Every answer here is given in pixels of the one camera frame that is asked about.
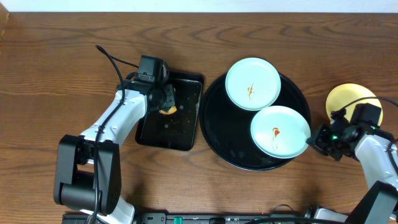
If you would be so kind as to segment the black rectangular water tray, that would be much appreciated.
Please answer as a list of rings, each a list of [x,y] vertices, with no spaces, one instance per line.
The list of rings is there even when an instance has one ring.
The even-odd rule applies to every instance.
[[[137,124],[140,145],[189,151],[193,147],[204,77],[198,73],[171,72],[168,84],[175,89],[176,111],[147,113]]]

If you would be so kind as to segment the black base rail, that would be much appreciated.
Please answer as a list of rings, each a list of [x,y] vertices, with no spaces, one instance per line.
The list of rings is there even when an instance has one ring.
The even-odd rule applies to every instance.
[[[271,216],[232,216],[232,215],[166,215],[164,213],[144,213],[135,216],[132,224],[245,224],[245,223],[342,223],[298,215],[276,214]]]

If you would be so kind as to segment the yellow plastic plate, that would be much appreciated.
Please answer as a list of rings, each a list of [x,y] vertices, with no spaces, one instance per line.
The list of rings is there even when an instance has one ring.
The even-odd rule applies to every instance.
[[[375,94],[366,87],[354,83],[345,83],[332,89],[326,99],[326,113],[329,117],[330,124],[334,123],[334,119],[331,117],[332,111],[338,111],[354,100],[370,96],[375,96]],[[355,106],[358,103],[370,103],[382,108],[381,102],[377,99],[361,100],[346,108],[345,118],[348,121],[351,120]]]

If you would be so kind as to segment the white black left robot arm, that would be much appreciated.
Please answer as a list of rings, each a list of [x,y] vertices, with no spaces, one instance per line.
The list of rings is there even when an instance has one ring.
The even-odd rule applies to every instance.
[[[132,223],[135,208],[121,197],[120,148],[147,112],[175,105],[171,84],[126,81],[113,102],[80,135],[64,135],[58,144],[53,199],[88,214],[87,223]]]

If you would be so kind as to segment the pale green plate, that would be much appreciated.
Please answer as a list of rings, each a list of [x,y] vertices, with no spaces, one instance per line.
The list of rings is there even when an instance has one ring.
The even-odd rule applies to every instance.
[[[251,121],[250,132],[262,152],[279,159],[291,159],[302,154],[311,135],[307,120],[286,106],[260,110]]]
[[[261,58],[244,58],[228,70],[225,89],[230,100],[239,108],[259,111],[273,104],[281,90],[276,68]]]

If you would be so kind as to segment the yellow green scrub sponge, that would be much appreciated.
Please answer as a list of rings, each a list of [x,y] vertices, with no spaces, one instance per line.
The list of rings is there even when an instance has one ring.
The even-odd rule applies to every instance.
[[[170,115],[177,111],[177,107],[175,105],[175,88],[168,89],[166,91],[166,100],[162,105],[162,109],[159,110],[160,114]]]

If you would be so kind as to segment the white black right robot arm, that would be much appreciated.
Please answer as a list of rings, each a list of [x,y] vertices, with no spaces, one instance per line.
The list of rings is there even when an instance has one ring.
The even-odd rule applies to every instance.
[[[368,192],[345,223],[387,223],[397,220],[397,139],[376,125],[357,122],[332,127],[321,125],[307,144],[339,161],[357,160],[363,169]]]

